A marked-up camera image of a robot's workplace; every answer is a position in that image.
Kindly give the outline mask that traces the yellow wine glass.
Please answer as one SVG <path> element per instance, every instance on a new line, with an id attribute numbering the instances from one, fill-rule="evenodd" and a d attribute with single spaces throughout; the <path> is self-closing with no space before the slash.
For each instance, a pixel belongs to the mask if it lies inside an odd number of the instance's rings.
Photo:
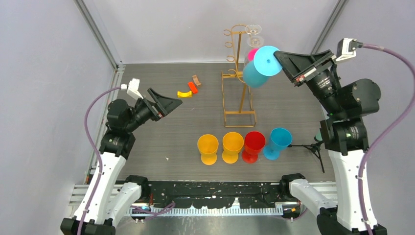
<path id="1" fill-rule="evenodd" d="M 216 163 L 218 147 L 219 141 L 214 135 L 205 134 L 199 137 L 197 148 L 203 164 L 213 165 Z"/>
<path id="2" fill-rule="evenodd" d="M 227 164 L 234 164 L 239 158 L 239 153 L 244 146 L 244 139 L 237 132 L 228 132 L 222 139 L 222 159 Z"/>

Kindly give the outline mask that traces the red plastic wine glass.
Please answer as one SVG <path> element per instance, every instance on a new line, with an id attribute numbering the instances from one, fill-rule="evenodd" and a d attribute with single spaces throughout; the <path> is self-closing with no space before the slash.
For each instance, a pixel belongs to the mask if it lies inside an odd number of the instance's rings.
<path id="1" fill-rule="evenodd" d="M 253 164 L 258 160 L 258 155 L 266 145 L 265 136 L 258 131 L 251 131 L 244 138 L 244 149 L 242 160 L 248 164 Z"/>

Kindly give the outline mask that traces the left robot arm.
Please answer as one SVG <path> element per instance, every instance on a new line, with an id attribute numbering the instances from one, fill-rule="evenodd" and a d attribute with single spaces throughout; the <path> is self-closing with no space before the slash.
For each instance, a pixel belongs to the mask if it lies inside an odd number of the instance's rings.
<path id="1" fill-rule="evenodd" d="M 130 175 L 120 192 L 111 198 L 118 175 L 136 141 L 133 131 L 146 121 L 158 121 L 182 105 L 182 100 L 148 90 L 152 101 L 138 97 L 134 106 L 124 99 L 109 103 L 105 132 L 100 146 L 90 141 L 97 156 L 97 168 L 87 192 L 73 217 L 64 218 L 60 230 L 65 235 L 114 235 L 123 217 L 136 201 L 146 202 L 150 188 L 146 177 Z"/>

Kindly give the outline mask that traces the mint green bottle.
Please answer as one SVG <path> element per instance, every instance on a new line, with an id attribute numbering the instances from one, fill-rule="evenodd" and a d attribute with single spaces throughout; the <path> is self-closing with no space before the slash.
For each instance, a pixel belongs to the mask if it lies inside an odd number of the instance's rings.
<path id="1" fill-rule="evenodd" d="M 314 140 L 315 141 L 322 141 L 322 135 L 321 132 L 318 132 L 315 136 L 314 136 Z"/>

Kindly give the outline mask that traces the clear wine glass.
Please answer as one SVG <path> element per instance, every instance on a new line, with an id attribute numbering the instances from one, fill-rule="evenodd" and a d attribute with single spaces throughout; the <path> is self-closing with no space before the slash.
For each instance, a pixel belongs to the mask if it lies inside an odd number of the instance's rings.
<path id="1" fill-rule="evenodd" d="M 248 36 L 246 39 L 246 46 L 244 47 L 244 64 L 249 63 L 247 61 L 247 54 L 253 48 L 261 48 L 264 45 L 264 39 L 258 35 Z"/>
<path id="2" fill-rule="evenodd" d="M 258 35 L 261 31 L 262 27 L 258 24 L 249 24 L 245 26 L 245 32 L 249 35 Z"/>

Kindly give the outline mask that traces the yellow wine glass front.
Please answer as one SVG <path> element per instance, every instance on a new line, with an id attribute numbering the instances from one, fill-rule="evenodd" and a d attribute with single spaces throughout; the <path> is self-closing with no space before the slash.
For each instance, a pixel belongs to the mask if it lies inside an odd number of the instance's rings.
<path id="1" fill-rule="evenodd" d="M 244 139 L 237 132 L 228 132 L 222 139 L 222 159 L 227 164 L 234 164 L 239 158 L 239 153 L 244 146 Z"/>

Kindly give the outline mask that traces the yellow arch block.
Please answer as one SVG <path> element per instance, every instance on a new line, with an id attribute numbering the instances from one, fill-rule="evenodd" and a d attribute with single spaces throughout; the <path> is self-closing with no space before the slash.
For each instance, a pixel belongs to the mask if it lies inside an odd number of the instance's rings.
<path id="1" fill-rule="evenodd" d="M 192 95 L 193 95 L 192 91 L 188 91 L 188 92 L 177 91 L 177 97 L 178 98 L 190 98 L 190 97 L 192 97 Z"/>

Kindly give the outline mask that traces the orange block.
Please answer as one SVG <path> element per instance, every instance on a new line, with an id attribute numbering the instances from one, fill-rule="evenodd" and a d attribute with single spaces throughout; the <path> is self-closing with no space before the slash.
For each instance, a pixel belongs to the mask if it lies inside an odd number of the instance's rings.
<path id="1" fill-rule="evenodd" d="M 198 93 L 198 89 L 197 89 L 196 85 L 193 82 L 188 82 L 187 85 L 188 85 L 188 87 L 190 88 L 190 91 L 193 94 L 197 94 Z"/>

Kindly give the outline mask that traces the gold wine glass rack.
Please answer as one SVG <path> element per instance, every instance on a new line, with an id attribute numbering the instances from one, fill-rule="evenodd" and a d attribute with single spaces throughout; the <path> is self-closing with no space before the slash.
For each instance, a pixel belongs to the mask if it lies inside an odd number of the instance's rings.
<path id="1" fill-rule="evenodd" d="M 249 34 L 246 24 L 236 24 L 224 30 L 228 37 L 225 47 L 230 51 L 226 60 L 232 64 L 221 71 L 221 92 L 224 126 L 226 128 L 253 128 L 257 124 L 257 113 L 253 107 L 253 93 L 243 81 L 244 47 Z"/>

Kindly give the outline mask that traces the blue wine glass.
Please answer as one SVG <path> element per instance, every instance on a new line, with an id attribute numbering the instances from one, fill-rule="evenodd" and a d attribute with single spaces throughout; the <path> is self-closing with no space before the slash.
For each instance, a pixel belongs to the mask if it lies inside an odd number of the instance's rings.
<path id="1" fill-rule="evenodd" d="M 277 47 L 262 46 L 255 52 L 253 60 L 243 69 L 242 78 L 247 86 L 259 88 L 282 71 L 281 63 L 274 56 L 277 51 Z"/>
<path id="2" fill-rule="evenodd" d="M 268 160 L 279 158 L 280 152 L 292 143 L 291 133 L 284 128 L 275 128 L 271 131 L 268 144 L 263 149 L 263 154 Z"/>

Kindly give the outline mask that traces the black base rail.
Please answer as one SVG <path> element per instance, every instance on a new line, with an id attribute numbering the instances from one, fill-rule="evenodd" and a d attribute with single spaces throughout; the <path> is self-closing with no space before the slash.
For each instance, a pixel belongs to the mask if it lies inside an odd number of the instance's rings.
<path id="1" fill-rule="evenodd" d="M 286 183 L 148 181 L 135 177 L 109 191 L 103 217 L 284 215 L 337 207 L 335 183 L 310 183 L 316 202 L 295 198 Z"/>

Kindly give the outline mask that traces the pink plastic wine glass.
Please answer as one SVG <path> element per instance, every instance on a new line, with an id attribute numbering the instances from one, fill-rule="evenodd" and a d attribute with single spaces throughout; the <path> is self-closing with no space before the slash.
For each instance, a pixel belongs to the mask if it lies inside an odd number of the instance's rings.
<path id="1" fill-rule="evenodd" d="M 254 59 L 256 52 L 259 50 L 259 48 L 253 48 L 251 49 L 247 54 L 247 61 L 250 62 Z"/>

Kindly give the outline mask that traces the clear wine glass front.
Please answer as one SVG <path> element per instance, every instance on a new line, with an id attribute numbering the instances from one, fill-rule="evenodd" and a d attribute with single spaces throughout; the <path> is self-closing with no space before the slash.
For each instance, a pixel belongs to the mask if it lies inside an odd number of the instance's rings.
<path id="1" fill-rule="evenodd" d="M 246 46 L 244 47 L 244 64 L 249 63 L 247 61 L 247 54 L 253 48 L 261 48 L 264 45 L 264 39 L 258 35 L 248 36 L 246 39 Z"/>

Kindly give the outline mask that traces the clear wine glass rear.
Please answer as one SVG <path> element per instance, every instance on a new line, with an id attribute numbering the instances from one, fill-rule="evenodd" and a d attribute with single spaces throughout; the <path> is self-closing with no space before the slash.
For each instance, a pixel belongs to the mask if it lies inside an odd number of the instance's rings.
<path id="1" fill-rule="evenodd" d="M 245 32 L 249 35 L 258 35 L 261 31 L 262 27 L 258 24 L 249 24 L 245 26 Z"/>

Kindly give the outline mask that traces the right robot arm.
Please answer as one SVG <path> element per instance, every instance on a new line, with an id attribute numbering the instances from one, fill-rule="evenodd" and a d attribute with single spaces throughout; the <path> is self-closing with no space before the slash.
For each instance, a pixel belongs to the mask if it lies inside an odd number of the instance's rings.
<path id="1" fill-rule="evenodd" d="M 301 174 L 284 175 L 281 198 L 300 200 L 316 217 L 323 235 L 385 235 L 387 229 L 377 222 L 371 208 L 361 162 L 369 149 L 363 117 L 378 112 L 380 88 L 370 79 L 342 86 L 336 71 L 339 62 L 356 56 L 356 47 L 336 54 L 329 50 L 312 55 L 276 51 L 274 56 L 289 80 L 296 87 L 307 85 L 327 111 L 320 130 L 337 186 L 337 201 L 332 201 Z"/>

